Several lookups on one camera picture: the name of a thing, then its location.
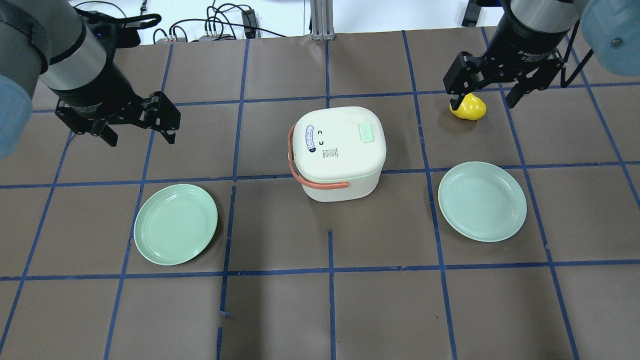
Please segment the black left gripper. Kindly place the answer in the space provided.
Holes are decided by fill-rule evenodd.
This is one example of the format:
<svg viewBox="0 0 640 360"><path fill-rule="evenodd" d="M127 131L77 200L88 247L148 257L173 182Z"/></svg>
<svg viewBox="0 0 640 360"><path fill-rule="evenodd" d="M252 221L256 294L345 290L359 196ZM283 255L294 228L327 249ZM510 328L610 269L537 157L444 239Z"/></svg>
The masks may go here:
<svg viewBox="0 0 640 360"><path fill-rule="evenodd" d="M116 147L118 134L107 125L108 121L158 132L169 145L176 142L181 112L162 91L144 98L132 89L56 90L55 95L58 96L55 115L76 135L89 134Z"/></svg>

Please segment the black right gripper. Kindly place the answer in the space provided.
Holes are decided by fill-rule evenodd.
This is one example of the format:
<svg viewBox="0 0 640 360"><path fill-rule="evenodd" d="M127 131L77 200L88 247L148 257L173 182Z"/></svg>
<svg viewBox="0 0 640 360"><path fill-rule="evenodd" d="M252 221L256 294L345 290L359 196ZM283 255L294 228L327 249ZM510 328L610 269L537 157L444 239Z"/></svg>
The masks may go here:
<svg viewBox="0 0 640 360"><path fill-rule="evenodd" d="M443 77L452 109L459 109L469 94L494 84L514 83L506 95L509 109L533 91L551 86L565 61L558 51L560 40L492 39L479 56L461 51Z"/></svg>

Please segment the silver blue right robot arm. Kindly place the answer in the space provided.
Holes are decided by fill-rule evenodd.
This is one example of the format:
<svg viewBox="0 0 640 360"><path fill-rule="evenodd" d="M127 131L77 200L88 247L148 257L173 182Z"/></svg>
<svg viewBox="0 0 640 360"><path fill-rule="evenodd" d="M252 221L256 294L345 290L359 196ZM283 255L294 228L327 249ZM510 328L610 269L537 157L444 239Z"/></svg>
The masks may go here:
<svg viewBox="0 0 640 360"><path fill-rule="evenodd" d="M450 108L459 109L471 93L490 84L512 83L506 100L513 108L532 91L544 91L565 70L558 45L568 32L581 30L606 71L639 75L637 0L503 0L503 15L480 56L462 51L443 78Z"/></svg>

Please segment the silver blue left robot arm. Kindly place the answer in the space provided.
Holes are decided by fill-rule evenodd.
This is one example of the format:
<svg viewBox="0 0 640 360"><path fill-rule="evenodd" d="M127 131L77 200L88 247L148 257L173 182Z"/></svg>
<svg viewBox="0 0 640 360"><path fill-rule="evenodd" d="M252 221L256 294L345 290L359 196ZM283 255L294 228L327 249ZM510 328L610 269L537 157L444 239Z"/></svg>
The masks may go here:
<svg viewBox="0 0 640 360"><path fill-rule="evenodd" d="M160 14L114 18L66 0L1 2L1 157L18 146L38 82L58 96L55 115L76 135L116 146L113 125L133 125L176 141L181 113L162 92L139 96L114 63L119 32L155 27Z"/></svg>

